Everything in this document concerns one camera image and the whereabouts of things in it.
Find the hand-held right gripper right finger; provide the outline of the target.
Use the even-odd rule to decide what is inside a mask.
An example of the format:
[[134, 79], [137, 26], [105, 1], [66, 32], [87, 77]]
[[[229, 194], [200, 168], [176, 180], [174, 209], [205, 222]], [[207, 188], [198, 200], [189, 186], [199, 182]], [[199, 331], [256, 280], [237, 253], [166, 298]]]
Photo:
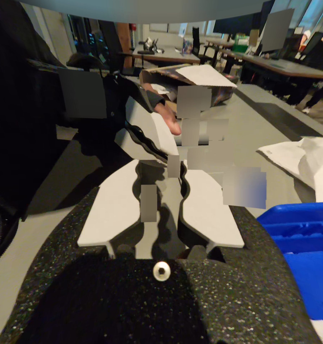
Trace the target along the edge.
[[243, 248], [245, 243], [231, 209], [223, 203], [221, 185], [203, 170], [181, 164], [183, 200], [179, 220], [204, 240], [206, 253], [216, 247]]

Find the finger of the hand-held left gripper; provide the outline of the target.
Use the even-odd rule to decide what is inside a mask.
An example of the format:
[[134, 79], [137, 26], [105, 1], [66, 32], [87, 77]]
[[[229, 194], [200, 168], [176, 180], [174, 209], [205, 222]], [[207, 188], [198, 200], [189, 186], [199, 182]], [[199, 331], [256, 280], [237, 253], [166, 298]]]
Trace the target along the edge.
[[135, 160], [152, 161], [166, 165], [168, 162], [167, 156], [156, 147], [153, 147], [151, 143], [147, 143], [149, 139], [141, 142], [140, 138], [142, 138], [142, 131], [136, 135], [131, 130], [121, 129], [116, 133], [114, 141]]
[[162, 116], [149, 113], [132, 97], [126, 103], [125, 130], [135, 144], [158, 161], [179, 155], [175, 139]]

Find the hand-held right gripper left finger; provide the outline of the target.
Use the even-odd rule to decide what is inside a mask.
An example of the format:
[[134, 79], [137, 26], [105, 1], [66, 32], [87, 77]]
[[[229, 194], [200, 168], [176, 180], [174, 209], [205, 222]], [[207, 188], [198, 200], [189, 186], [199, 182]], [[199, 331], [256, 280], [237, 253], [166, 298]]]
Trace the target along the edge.
[[99, 186], [77, 241], [79, 247], [104, 246], [109, 256], [115, 257], [111, 241], [140, 218], [139, 200], [133, 193], [138, 164], [139, 160], [129, 162]]

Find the blue plastic bin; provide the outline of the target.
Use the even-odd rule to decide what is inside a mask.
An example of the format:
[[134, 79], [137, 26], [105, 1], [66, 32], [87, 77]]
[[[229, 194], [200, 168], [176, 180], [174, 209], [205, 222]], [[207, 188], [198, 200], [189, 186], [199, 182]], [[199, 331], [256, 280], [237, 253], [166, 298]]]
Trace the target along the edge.
[[323, 203], [277, 205], [257, 220], [283, 253], [310, 320], [323, 320]]

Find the person's left forearm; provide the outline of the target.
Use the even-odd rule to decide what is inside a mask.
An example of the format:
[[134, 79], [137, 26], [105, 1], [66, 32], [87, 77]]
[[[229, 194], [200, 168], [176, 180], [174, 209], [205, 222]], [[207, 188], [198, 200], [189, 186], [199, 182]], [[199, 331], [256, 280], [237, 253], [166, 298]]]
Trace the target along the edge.
[[149, 113], [162, 114], [165, 111], [165, 99], [162, 97], [150, 83], [138, 84], [129, 81], [129, 95], [138, 102]]

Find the person's left hand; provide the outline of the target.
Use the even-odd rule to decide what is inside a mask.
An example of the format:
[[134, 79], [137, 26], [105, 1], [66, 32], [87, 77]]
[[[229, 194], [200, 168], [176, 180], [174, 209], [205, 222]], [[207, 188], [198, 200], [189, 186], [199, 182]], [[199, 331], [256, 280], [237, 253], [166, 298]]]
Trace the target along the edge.
[[161, 115], [166, 125], [170, 129], [171, 134], [179, 136], [181, 135], [181, 127], [177, 121], [176, 114], [168, 104], [158, 103], [155, 108], [155, 112]]

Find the cardboard box with white flap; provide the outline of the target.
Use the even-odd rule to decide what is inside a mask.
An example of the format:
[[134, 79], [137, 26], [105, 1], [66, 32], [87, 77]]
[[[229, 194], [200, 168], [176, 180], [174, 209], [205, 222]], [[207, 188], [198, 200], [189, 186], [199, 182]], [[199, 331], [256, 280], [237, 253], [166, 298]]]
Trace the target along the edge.
[[211, 99], [212, 108], [228, 101], [238, 83], [237, 76], [221, 73], [208, 64], [182, 64], [142, 70], [139, 80], [142, 84], [150, 84], [174, 110], [179, 87], [192, 87], [193, 90], [188, 91], [191, 96], [201, 92], [203, 97]]

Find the wooden pillar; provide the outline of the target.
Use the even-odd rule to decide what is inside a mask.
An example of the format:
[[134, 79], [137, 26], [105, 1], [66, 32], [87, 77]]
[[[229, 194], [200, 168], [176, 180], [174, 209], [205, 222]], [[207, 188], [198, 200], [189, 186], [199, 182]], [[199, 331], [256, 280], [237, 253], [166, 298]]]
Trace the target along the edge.
[[116, 31], [119, 37], [121, 47], [124, 53], [130, 53], [131, 45], [131, 35], [130, 35], [130, 28], [129, 23], [116, 23]]

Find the grey background table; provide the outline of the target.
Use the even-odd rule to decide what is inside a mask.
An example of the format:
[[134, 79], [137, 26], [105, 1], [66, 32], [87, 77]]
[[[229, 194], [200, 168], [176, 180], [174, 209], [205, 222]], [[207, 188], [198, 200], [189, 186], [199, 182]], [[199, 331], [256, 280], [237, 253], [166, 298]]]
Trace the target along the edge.
[[143, 64], [145, 65], [147, 62], [152, 63], [154, 65], [182, 65], [182, 64], [190, 64], [190, 65], [200, 65], [200, 59], [195, 56], [194, 54], [181, 54], [179, 51], [176, 50], [173, 46], [161, 46], [160, 49], [163, 49], [164, 52], [162, 53], [155, 53], [152, 54], [139, 54], [143, 50], [143, 45], [137, 45], [134, 51], [132, 52], [132, 59], [133, 60], [143, 60]]

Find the black office chair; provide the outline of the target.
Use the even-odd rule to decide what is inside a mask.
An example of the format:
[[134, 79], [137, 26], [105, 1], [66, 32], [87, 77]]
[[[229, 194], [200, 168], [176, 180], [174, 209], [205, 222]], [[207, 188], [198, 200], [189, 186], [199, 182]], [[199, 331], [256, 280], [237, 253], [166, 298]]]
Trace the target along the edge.
[[193, 36], [192, 54], [194, 54], [198, 58], [201, 58], [202, 55], [200, 55], [201, 44], [200, 44], [199, 27], [192, 27], [192, 36]]

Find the person's black jacket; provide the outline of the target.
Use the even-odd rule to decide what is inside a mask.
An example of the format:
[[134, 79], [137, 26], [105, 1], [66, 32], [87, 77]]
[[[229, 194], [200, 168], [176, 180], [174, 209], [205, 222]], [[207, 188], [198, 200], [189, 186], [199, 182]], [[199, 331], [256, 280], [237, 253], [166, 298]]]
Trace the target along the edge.
[[0, 256], [18, 221], [60, 157], [64, 65], [35, 30], [22, 4], [0, 1]]

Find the white printed paper bag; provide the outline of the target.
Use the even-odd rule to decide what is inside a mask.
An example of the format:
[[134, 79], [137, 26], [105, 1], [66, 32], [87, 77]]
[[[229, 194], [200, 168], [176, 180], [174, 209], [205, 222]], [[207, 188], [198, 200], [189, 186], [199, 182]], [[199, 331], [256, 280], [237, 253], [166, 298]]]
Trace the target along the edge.
[[317, 203], [323, 203], [323, 137], [304, 137], [258, 148], [277, 166], [315, 191]]

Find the green box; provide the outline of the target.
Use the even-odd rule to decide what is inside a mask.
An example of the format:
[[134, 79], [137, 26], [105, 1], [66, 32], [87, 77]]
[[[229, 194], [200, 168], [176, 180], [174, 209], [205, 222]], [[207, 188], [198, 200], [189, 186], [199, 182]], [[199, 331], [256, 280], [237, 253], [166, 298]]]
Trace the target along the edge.
[[232, 52], [245, 53], [249, 47], [249, 36], [243, 33], [237, 33], [234, 38], [234, 44], [231, 48]]

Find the black computer monitor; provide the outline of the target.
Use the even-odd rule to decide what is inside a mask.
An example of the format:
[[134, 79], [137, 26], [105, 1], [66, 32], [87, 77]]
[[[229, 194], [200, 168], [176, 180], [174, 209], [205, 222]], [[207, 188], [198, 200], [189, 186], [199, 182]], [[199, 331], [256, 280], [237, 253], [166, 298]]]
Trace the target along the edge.
[[261, 12], [249, 15], [241, 15], [231, 18], [215, 20], [213, 33], [231, 34], [243, 33], [248, 35], [251, 30], [259, 29]]

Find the long wooden work table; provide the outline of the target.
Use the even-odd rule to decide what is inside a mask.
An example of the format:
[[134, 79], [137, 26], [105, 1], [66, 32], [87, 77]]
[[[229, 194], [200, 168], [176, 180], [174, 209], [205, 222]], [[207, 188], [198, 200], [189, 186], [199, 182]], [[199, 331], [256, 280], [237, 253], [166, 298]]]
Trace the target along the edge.
[[311, 68], [299, 63], [286, 61], [283, 59], [272, 60], [265, 59], [262, 57], [251, 56], [243, 53], [232, 52], [229, 48], [233, 46], [233, 43], [226, 42], [223, 40], [216, 39], [206, 39], [208, 47], [215, 49], [215, 54], [213, 61], [217, 59], [218, 52], [234, 59], [234, 61], [244, 61], [264, 69], [273, 71], [280, 75], [285, 75], [288, 77], [301, 77], [301, 78], [311, 78], [315, 80], [323, 80], [323, 71]]

